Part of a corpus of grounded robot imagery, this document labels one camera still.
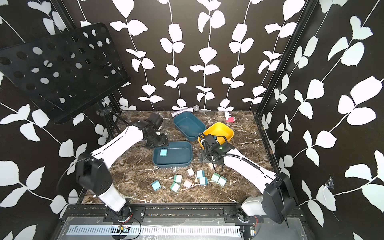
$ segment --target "black perforated panel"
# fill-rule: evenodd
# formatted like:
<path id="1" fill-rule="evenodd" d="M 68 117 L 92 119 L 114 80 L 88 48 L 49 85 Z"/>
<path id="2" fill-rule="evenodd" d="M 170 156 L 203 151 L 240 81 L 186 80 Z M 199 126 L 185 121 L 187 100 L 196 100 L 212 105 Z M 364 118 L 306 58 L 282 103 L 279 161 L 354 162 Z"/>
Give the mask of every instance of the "black perforated panel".
<path id="1" fill-rule="evenodd" d="M 0 71 L 56 123 L 131 79 L 103 23 L 0 50 Z"/>

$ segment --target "yellow plastic tray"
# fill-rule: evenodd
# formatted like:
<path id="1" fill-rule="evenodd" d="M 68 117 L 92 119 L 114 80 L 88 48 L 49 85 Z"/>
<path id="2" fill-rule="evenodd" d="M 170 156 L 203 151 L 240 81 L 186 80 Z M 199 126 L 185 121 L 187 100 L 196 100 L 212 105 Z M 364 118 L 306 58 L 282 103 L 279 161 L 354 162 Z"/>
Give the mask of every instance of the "yellow plastic tray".
<path id="1" fill-rule="evenodd" d="M 227 125 L 225 125 L 222 122 L 214 123 L 207 130 L 205 130 L 203 133 L 205 135 L 211 134 L 213 136 L 225 136 L 228 141 L 231 140 L 231 138 L 233 137 L 233 130 L 230 129 Z M 202 149 L 204 149 L 203 145 L 200 142 L 200 140 L 201 140 L 200 137 L 198 140 L 199 140 L 200 146 L 202 147 Z M 220 144 L 225 143 L 225 140 L 223 137 L 218 137 L 217 141 Z"/>

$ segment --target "glittery microphone handle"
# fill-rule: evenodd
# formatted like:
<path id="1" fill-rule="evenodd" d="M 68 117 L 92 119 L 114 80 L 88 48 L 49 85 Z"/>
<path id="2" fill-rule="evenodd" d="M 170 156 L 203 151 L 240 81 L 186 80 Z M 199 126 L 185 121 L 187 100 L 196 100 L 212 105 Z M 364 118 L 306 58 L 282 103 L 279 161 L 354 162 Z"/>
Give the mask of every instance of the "glittery microphone handle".
<path id="1" fill-rule="evenodd" d="M 179 115 L 180 113 L 183 113 L 183 112 L 196 112 L 199 109 L 200 109 L 199 106 L 195 105 L 195 106 L 190 107 L 190 108 L 185 108 L 185 109 L 174 111 L 174 112 L 171 113 L 171 116 L 174 118 L 175 116 Z"/>

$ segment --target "cube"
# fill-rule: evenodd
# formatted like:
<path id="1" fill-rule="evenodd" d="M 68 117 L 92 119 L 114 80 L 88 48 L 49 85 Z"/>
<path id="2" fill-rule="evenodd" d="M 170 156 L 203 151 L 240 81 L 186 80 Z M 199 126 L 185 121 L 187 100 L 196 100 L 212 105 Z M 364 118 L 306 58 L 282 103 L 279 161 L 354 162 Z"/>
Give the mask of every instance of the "cube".
<path id="1" fill-rule="evenodd" d="M 200 183 L 200 185 L 204 185 L 204 186 L 208 185 L 207 177 L 199 178 L 199 183 Z"/>
<path id="2" fill-rule="evenodd" d="M 219 178 L 220 178 L 220 175 L 217 174 L 216 172 L 214 172 L 213 175 L 212 175 L 211 180 L 212 180 L 213 182 L 217 183 L 218 180 L 219 180 Z"/>
<path id="3" fill-rule="evenodd" d="M 151 183 L 152 187 L 153 187 L 153 190 L 157 191 L 161 188 L 161 185 L 160 185 L 160 182 L 158 180 L 154 181 L 153 183 Z"/>
<path id="4" fill-rule="evenodd" d="M 177 183 L 173 182 L 172 185 L 170 186 L 170 189 L 174 192 L 177 192 L 180 188 L 180 185 L 178 185 Z"/>
<path id="5" fill-rule="evenodd" d="M 168 150 L 166 148 L 160 149 L 160 157 L 166 157 Z"/>
<path id="6" fill-rule="evenodd" d="M 173 181 L 174 182 L 176 182 L 176 183 L 181 183 L 181 179 L 183 178 L 183 176 L 181 176 L 181 175 L 175 175 L 174 177 L 173 177 Z"/>
<path id="7" fill-rule="evenodd" d="M 197 178 L 204 177 L 204 170 L 199 170 L 196 172 Z"/>
<path id="8" fill-rule="evenodd" d="M 193 177 L 195 175 L 195 172 L 193 171 L 192 168 L 190 168 L 185 171 L 185 174 L 187 175 L 187 177 Z"/>
<path id="9" fill-rule="evenodd" d="M 227 182 L 227 179 L 226 179 L 225 177 L 223 177 L 223 176 L 221 176 L 221 177 L 219 178 L 219 180 L 217 181 L 217 183 L 218 183 L 219 185 L 221 185 L 222 187 L 224 187 L 224 185 L 226 184 L 226 182 Z"/>
<path id="10" fill-rule="evenodd" d="M 186 188 L 190 188 L 190 187 L 192 186 L 192 183 L 193 183 L 193 181 L 190 180 L 189 178 L 187 178 L 187 179 L 185 180 L 183 186 L 186 187 Z"/>

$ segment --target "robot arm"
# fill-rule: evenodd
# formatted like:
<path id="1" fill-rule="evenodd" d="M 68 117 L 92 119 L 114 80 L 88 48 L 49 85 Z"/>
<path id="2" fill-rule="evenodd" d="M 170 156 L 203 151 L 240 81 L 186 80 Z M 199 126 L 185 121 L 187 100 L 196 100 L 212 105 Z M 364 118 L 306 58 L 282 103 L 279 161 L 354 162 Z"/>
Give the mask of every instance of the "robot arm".
<path id="1" fill-rule="evenodd" d="M 212 164 L 223 164 L 232 168 L 263 193 L 260 197 L 249 197 L 237 206 L 237 217 L 241 221 L 254 215 L 267 215 L 273 221 L 282 223 L 298 199 L 290 178 L 284 174 L 269 171 L 241 154 L 234 146 L 217 141 L 219 136 L 200 135 L 204 156 Z"/>
<path id="2" fill-rule="evenodd" d="M 146 140 L 146 146 L 151 148 L 167 146 L 167 136 L 158 135 L 155 131 L 162 122 L 161 116 L 152 113 L 146 120 L 131 123 L 122 133 L 91 154 L 80 154 L 81 160 L 76 163 L 76 181 L 92 190 L 110 209 L 120 212 L 126 200 L 114 187 L 108 169 L 125 151 L 141 140 Z"/>

